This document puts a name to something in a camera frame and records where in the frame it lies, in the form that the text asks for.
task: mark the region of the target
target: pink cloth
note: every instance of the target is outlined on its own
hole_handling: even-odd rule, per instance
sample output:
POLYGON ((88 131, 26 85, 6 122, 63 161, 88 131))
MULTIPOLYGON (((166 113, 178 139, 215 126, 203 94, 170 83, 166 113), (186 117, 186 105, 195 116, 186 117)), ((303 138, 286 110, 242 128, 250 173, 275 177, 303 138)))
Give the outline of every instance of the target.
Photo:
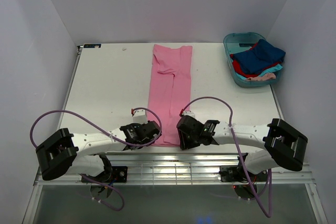
POLYGON ((274 73, 266 73, 264 76, 250 77, 246 81, 267 81, 269 79, 275 79, 276 76, 274 73))
MULTIPOLYGON (((192 46, 178 49, 154 45, 148 108, 161 119, 162 136, 155 146, 179 146, 176 125, 190 102, 192 46)), ((148 113, 148 120, 157 121, 148 113)))

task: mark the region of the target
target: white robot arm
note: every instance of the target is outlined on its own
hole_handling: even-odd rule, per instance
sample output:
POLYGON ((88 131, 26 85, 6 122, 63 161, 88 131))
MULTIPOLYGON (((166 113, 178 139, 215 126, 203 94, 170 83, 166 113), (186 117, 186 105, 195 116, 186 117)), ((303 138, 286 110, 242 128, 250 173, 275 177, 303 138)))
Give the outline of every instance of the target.
POLYGON ((261 150, 245 154, 249 173, 257 175, 265 170, 283 167, 302 170, 308 139, 281 119, 273 119, 268 125, 233 125, 208 120, 204 124, 195 119, 194 113, 185 111, 177 124, 181 149, 190 149, 201 144, 234 144, 233 128, 239 145, 258 147, 261 150))
POLYGON ((133 123, 110 131, 110 136, 103 133, 70 134, 67 128, 56 131, 36 148, 43 180, 66 173, 86 174, 98 182, 106 182, 112 166, 104 153, 141 148, 139 145, 146 145, 160 133, 155 121, 147 121, 144 110, 136 110, 132 116, 133 123))

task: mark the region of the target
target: white backdrop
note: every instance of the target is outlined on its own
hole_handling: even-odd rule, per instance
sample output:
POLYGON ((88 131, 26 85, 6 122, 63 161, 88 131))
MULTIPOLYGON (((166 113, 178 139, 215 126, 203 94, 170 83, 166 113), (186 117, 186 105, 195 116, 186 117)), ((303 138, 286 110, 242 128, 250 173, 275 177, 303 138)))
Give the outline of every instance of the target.
POLYGON ((286 0, 52 0, 76 45, 84 42, 221 42, 265 37, 286 0))
MULTIPOLYGON (((0 220, 21 223, 38 162, 29 130, 42 113, 62 108, 76 47, 51 0, 0 0, 0 220)), ((57 116, 41 121, 41 143, 57 116)))
POLYGON ((336 223, 336 0, 287 0, 268 40, 286 51, 276 93, 285 119, 307 135, 307 161, 329 223, 336 223))

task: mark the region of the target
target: white tabletop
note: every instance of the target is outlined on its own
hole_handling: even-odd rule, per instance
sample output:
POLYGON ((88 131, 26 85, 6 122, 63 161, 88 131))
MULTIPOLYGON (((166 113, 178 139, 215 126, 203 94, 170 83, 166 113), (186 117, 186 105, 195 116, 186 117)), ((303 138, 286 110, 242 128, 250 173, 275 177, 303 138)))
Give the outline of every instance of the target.
MULTIPOLYGON (((258 125, 278 118, 277 105, 270 86, 240 88, 229 72, 223 44, 159 43, 178 48, 193 46, 191 99, 214 96, 233 108, 233 123, 258 125)), ((108 130, 132 123, 131 108, 147 107, 152 68, 152 43, 102 44, 101 48, 84 48, 70 89, 66 110, 79 113, 108 130)), ((228 121, 229 110, 218 101, 200 100, 191 105, 196 118, 228 121)), ((95 128, 64 114, 60 127, 71 133, 93 133, 95 128)), ((243 152, 254 152, 244 147, 243 152)), ((145 147, 138 153, 236 153, 234 145, 199 146, 191 150, 179 147, 145 147)))

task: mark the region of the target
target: black label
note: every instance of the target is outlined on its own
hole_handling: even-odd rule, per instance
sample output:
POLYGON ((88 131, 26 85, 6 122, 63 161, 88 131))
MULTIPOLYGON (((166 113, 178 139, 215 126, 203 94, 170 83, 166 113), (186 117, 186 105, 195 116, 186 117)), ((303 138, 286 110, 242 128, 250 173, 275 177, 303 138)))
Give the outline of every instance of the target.
POLYGON ((85 44, 84 48, 101 48, 101 44, 85 44))
POLYGON ((252 47, 255 43, 239 43, 239 47, 252 47))

